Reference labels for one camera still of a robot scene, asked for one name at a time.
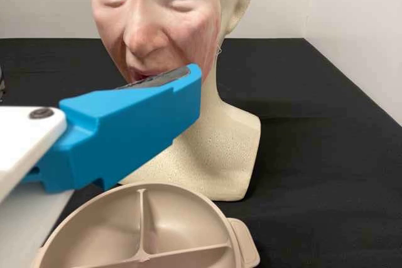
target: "cheek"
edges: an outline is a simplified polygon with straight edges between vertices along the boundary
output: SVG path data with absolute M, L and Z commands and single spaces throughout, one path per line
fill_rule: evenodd
M 92 15 L 106 50 L 112 59 L 118 63 L 120 61 L 121 37 L 124 30 L 121 10 L 102 8 L 93 3 Z
M 178 22 L 171 37 L 176 41 L 189 63 L 200 66 L 203 79 L 215 60 L 220 18 L 214 11 L 192 13 Z

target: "ear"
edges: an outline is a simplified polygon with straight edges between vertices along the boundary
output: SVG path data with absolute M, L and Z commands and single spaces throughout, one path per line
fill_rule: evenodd
M 250 5 L 251 0 L 237 0 L 236 5 L 234 7 L 231 19 L 229 20 L 229 24 L 226 28 L 226 34 L 230 34 L 240 22 L 241 18 L 243 17 L 244 13 L 246 12 L 247 8 Z

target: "realistic face mask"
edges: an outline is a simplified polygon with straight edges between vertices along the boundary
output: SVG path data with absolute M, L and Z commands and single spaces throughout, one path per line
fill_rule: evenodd
M 220 32 L 219 0 L 92 0 L 100 37 L 128 82 L 189 63 L 207 77 Z

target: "black fabric surface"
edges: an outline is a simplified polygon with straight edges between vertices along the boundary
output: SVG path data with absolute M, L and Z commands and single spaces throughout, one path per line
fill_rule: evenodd
M 219 92 L 261 118 L 246 198 L 259 267 L 401 267 L 402 128 L 303 39 L 226 40 Z M 0 40 L 2 105 L 124 83 L 99 40 Z M 101 192 L 77 191 L 62 214 Z

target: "blue plastic arm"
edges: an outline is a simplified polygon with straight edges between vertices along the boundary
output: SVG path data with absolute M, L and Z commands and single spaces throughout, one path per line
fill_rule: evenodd
M 199 117 L 202 73 L 155 88 L 96 91 L 65 99 L 63 136 L 23 182 L 41 181 L 47 192 L 96 182 L 107 190 L 170 146 Z

